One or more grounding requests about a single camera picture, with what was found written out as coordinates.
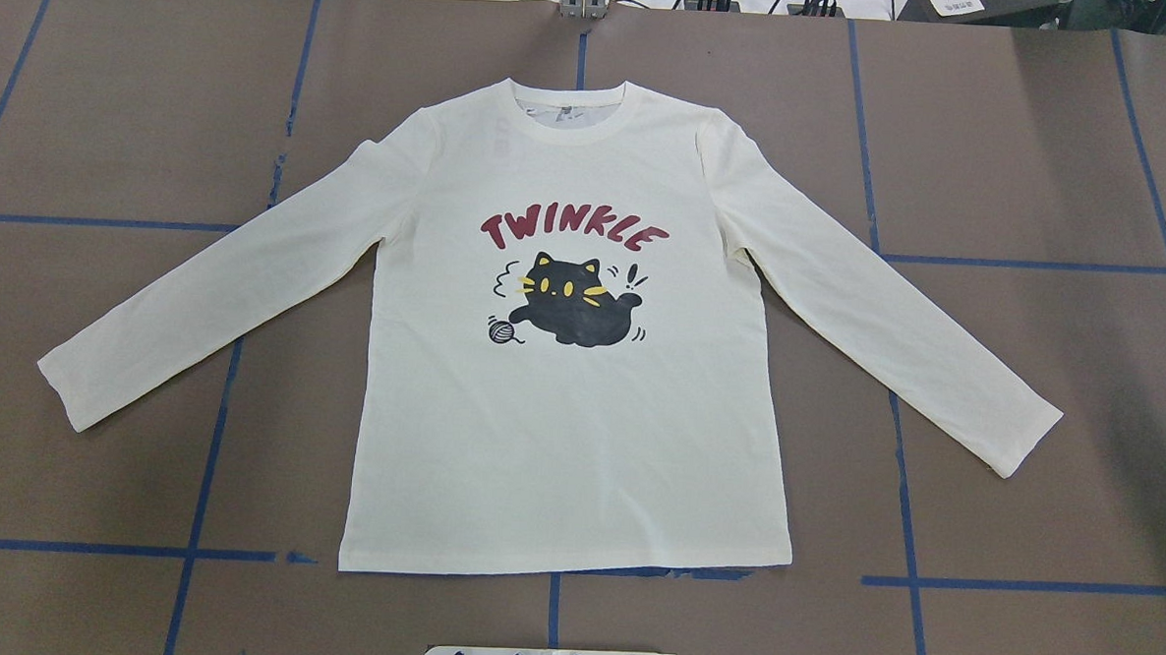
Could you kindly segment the cream long-sleeve cat shirt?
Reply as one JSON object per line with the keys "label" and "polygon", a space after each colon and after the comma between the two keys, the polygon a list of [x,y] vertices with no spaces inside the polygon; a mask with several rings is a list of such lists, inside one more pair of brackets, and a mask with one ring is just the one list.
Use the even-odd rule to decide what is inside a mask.
{"label": "cream long-sleeve cat shirt", "polygon": [[722,110],[633,83],[417,110],[41,375],[82,432],[367,251],[340,571],[788,565],[763,286],[1004,479],[1062,416]]}

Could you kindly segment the black box with white label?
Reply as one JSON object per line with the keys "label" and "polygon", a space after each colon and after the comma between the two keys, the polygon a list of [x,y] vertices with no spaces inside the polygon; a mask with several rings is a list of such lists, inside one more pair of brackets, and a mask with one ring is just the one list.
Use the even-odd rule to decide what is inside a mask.
{"label": "black box with white label", "polygon": [[907,0],[898,22],[1053,29],[1074,0]]}

